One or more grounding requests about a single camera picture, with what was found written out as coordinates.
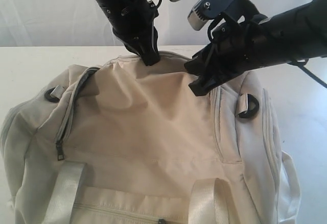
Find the bag strap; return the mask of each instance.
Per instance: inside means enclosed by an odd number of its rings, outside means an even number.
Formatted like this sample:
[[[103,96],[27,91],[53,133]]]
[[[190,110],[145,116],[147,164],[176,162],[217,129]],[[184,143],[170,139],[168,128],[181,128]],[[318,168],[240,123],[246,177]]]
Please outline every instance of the bag strap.
[[[72,161],[63,163],[42,224],[70,223],[77,190],[83,181],[85,165]]]
[[[229,224],[229,184],[222,179],[195,182],[189,207],[189,224]]]

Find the white backdrop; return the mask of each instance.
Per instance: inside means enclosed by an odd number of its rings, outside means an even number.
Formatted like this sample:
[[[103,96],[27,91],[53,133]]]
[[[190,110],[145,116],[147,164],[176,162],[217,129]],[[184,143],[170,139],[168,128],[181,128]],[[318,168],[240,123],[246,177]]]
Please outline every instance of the white backdrop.
[[[206,44],[187,15],[197,0],[163,0],[155,25],[160,45]],[[311,0],[252,0],[268,16]],[[121,45],[95,0],[0,0],[0,46]]]

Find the beige bag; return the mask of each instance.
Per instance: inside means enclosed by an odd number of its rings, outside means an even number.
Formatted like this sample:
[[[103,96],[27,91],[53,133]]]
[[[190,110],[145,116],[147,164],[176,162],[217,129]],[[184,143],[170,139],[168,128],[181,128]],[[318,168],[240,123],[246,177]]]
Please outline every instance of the beige bag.
[[[71,66],[9,112],[15,223],[295,223],[298,180],[254,72],[195,97],[187,58],[161,56]]]

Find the table surface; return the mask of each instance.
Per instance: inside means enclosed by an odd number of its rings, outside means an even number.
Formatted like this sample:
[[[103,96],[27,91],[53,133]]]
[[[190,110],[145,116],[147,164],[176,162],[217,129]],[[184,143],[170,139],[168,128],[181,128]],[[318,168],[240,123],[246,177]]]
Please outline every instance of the table surface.
[[[161,46],[191,57],[201,46]],[[0,123],[8,110],[33,97],[71,64],[104,64],[123,47],[0,47]],[[327,81],[327,63],[313,59],[307,67]],[[327,90],[301,70],[280,65],[256,71],[274,102],[283,150],[294,159],[302,190],[298,223],[327,220]],[[6,206],[10,199],[4,165],[0,160],[0,223],[13,223]]]

